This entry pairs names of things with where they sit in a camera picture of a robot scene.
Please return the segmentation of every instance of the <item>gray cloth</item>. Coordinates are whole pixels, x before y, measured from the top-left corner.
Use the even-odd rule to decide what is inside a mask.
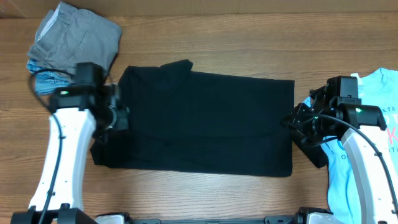
[[[57,68],[75,73],[76,63],[93,62],[109,70],[119,50],[121,28],[86,9],[64,2],[58,5],[58,16],[39,39],[46,23],[56,11],[49,11],[35,36],[27,55],[44,68]]]

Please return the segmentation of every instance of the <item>wooden tabletop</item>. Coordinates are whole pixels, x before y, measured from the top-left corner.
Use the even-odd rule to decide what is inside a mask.
[[[114,80],[128,65],[181,59],[193,70],[295,80],[295,103],[326,79],[398,70],[398,13],[111,17],[123,28]],[[39,183],[48,113],[27,88],[26,53],[40,19],[0,19],[0,223],[24,211]],[[191,174],[95,166],[88,155],[85,212],[134,218],[259,218],[327,208],[328,171],[294,146],[291,177]]]

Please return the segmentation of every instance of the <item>blue t-shirt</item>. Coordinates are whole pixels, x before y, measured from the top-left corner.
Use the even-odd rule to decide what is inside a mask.
[[[379,68],[361,79],[358,86],[363,105],[380,107],[387,123],[388,145],[392,162],[398,172],[398,72]],[[310,98],[304,103],[310,104]],[[329,159],[328,204],[335,217],[343,223],[361,223],[361,205],[351,163],[340,141],[321,145]]]

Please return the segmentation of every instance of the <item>blue cloth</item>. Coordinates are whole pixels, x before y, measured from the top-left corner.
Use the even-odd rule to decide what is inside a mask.
[[[362,78],[358,86],[364,105],[380,107],[387,123],[392,162],[398,171],[398,72],[380,68]],[[321,145],[329,159],[328,204],[336,218],[343,223],[361,223],[361,205],[351,163],[340,141]]]
[[[43,67],[38,66],[37,61],[32,58],[29,59],[26,67],[30,73],[44,69]],[[46,95],[53,93],[54,89],[58,87],[66,87],[69,84],[69,79],[59,75],[58,73],[42,72],[36,75],[35,92],[40,95]]]

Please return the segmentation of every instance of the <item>black t-shirt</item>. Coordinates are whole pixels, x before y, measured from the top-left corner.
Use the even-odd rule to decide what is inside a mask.
[[[95,164],[285,177],[292,140],[280,120],[294,81],[192,72],[188,60],[128,67],[119,81],[129,131],[95,142]]]

